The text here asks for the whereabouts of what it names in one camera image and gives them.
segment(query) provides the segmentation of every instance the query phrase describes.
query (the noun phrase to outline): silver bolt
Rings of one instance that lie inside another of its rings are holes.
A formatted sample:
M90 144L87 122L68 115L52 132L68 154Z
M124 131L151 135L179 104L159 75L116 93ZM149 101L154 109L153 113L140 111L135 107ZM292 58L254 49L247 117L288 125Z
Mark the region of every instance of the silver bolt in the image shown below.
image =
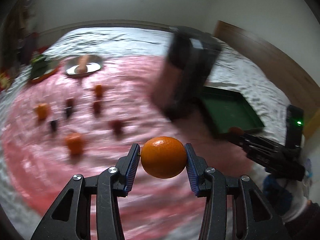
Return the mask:
M73 175L73 180L75 180L75 181L81 180L81 178L82 178L81 174Z
M109 173L116 173L118 171L118 168L117 167L110 167L109 169L108 169L108 172Z
M206 171L207 173L215 173L215 172L216 172L216 169L213 168L213 167L208 167L208 168L205 169L205 171Z
M247 182L250 180L249 176L247 176L247 175L241 176L241 179L242 179L243 181L247 181Z

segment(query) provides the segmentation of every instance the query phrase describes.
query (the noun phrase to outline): white wall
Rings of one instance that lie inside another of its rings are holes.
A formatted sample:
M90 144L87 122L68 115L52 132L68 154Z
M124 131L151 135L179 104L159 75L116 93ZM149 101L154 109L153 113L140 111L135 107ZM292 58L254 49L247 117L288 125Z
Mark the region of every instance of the white wall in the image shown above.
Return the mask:
M38 32L95 20L136 20L200 29L210 8L203 0L36 0Z
M304 0L217 0L204 31L213 33L218 20L281 49L320 85L320 24Z

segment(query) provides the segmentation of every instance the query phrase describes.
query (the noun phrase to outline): white bedsheet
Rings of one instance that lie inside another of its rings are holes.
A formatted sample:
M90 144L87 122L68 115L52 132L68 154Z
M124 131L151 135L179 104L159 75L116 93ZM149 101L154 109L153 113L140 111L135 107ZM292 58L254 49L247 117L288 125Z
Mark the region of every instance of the white bedsheet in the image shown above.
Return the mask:
M83 54L99 54L103 57L164 56L171 38L171 33L137 28L82 28L64 35L44 54L50 57ZM254 63L220 42L223 50L207 85L241 92L265 124L262 136L284 143L286 107L290 103L288 98ZM10 104L26 83L29 72L30 67L26 67L10 89L0 95L0 129L3 128ZM261 186L265 177L261 166L254 165L249 175ZM0 203L19 233L25 239L30 239L41 218L24 204L11 186L1 145ZM178 228L166 240L198 239L201 220L193 221L192 224L193 226L185 225ZM227 231L230 237L230 226Z

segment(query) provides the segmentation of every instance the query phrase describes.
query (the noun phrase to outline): metal bowl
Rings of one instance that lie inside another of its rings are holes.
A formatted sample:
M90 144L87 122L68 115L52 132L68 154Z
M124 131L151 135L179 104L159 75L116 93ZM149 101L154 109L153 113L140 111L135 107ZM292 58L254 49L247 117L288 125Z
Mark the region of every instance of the metal bowl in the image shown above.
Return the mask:
M75 57L71 60L69 60L65 65L65 73L69 77L73 78L80 78L80 77L86 77L90 74L100 70L103 66L103 59L96 55L86 55L87 58L86 66L87 71L85 73L77 73L77 67L80 65L80 60L83 59L83 56Z

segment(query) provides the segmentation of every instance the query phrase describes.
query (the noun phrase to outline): brown wood panel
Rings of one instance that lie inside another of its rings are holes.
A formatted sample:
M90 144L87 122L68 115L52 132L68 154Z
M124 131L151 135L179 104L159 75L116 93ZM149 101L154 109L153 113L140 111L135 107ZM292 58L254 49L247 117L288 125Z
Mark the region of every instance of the brown wood panel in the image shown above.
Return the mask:
M213 36L254 62L291 101L305 111L309 120L320 107L320 87L287 54L258 36L219 21Z

